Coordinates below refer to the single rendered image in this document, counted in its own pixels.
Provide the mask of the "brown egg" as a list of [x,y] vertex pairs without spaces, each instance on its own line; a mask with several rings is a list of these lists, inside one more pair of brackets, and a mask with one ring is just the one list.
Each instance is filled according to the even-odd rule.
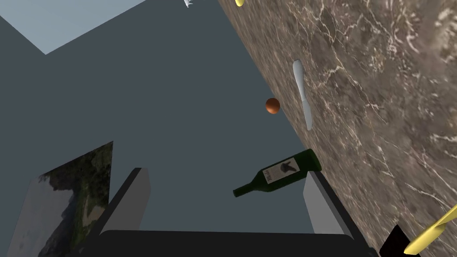
[[266,101],[266,110],[271,114],[276,114],[279,112],[281,106],[280,102],[276,98],[269,98]]

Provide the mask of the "landscape picture on wall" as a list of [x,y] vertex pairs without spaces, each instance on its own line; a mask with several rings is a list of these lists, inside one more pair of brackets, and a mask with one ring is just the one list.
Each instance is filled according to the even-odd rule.
[[5,257],[70,257],[109,203],[113,142],[32,179]]

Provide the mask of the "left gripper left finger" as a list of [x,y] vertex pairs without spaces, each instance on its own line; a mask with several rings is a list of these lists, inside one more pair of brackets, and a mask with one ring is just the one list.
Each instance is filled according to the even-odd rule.
[[151,192],[149,172],[146,168],[134,168],[95,226],[93,235],[108,230],[138,230]]

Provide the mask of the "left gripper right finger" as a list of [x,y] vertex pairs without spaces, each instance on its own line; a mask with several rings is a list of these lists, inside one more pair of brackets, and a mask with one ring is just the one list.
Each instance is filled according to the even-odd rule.
[[357,226],[323,173],[309,171],[303,198],[316,234],[345,234],[357,239]]

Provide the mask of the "green wine bottle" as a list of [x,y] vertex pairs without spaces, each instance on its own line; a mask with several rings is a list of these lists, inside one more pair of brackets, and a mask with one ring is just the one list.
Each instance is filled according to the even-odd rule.
[[258,171],[251,182],[234,189],[233,195],[240,197],[252,191],[272,192],[306,178],[309,171],[321,170],[316,153],[307,149]]

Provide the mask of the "white knife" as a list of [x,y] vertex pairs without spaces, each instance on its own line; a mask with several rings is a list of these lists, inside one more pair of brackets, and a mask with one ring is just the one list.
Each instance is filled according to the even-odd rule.
[[305,123],[308,131],[312,130],[313,120],[311,107],[308,103],[305,86],[304,86],[304,74],[303,74],[303,64],[300,59],[296,59],[293,62],[293,73],[296,80],[296,84],[299,90],[299,95],[302,100],[303,115],[305,118]]

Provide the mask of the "yellow knife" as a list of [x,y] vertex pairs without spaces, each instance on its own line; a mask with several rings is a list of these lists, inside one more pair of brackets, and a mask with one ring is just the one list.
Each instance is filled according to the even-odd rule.
[[428,247],[440,234],[445,230],[446,224],[449,221],[457,218],[457,204],[445,213],[434,224],[423,230],[413,241],[405,248],[404,254],[417,255],[426,247]]

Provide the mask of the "black flat object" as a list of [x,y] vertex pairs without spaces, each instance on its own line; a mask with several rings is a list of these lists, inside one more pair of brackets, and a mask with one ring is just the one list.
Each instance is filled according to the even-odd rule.
[[379,250],[380,257],[421,257],[419,254],[408,255],[404,253],[410,240],[397,224],[386,238]]

